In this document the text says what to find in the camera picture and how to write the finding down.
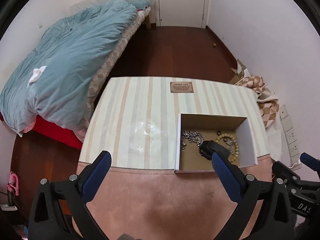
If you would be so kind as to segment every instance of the red fabric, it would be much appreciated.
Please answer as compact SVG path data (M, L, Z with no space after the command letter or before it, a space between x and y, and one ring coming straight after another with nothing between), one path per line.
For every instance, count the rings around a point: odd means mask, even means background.
M61 128L53 122L48 122L39 115L37 116L36 124L33 130L53 140L62 142L73 148L81 150L82 142L79 141L73 131Z

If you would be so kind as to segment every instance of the striped table surface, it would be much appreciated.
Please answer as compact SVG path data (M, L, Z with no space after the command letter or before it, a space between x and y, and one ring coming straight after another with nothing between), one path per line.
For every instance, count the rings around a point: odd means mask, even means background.
M171 93L172 81L191 81L194 93ZM92 163L107 150L113 167L174 169L179 113L247 117L257 157L267 154L267 135L251 89L196 79L119 77L109 80L100 98L79 161Z

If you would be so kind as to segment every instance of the door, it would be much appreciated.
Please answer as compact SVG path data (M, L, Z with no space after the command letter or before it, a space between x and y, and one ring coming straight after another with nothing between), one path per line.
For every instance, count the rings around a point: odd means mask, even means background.
M160 26L202 27L204 0L159 0Z

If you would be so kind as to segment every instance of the wooden floor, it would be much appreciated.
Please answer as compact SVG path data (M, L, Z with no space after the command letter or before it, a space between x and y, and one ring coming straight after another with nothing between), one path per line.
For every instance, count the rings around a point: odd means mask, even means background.
M206 29L141 27L129 41L109 78L118 76L172 76L228 82L233 77L228 58L219 44L214 48ZM80 151L31 131L17 137L12 171L19 177L20 208L28 217L42 178L65 180L76 172Z

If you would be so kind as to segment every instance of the jewelry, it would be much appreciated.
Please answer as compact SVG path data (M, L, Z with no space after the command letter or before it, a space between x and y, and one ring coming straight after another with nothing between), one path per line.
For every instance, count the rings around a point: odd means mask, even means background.
M204 142L204 137L198 131L194 131L193 133L190 133L190 131L185 130L182 133L182 138L187 139L189 143L196 143L198 147L200 147L200 145ZM183 140L181 140L180 150L182 152L184 152L186 146L187 144Z
M228 133L222 134L221 131L218 131L217 134L218 133L220 133L220 135L218 135L215 142L219 143L220 140L223 138L223 141L227 145L227 150L230 152L228 160L231 163L233 163L238 158L238 155L239 155L238 142L235 140L234 136L231 134L228 134ZM190 133L189 130L185 130L182 133L181 143L180 143L180 151L182 151L182 152L185 151L186 146L187 146L187 143L184 142L183 139L187 139L189 141L189 143L196 143L198 147L200 147L201 144L204 142L204 137L198 131L194 131L194 132Z
M230 152L230 155L228 157L228 160L232 163L234 162L239 155L239 145L238 142L235 140L234 136L228 133L224 133L219 135L215 142L219 143L220 140L223 138L223 141L226 143L227 145L227 149Z

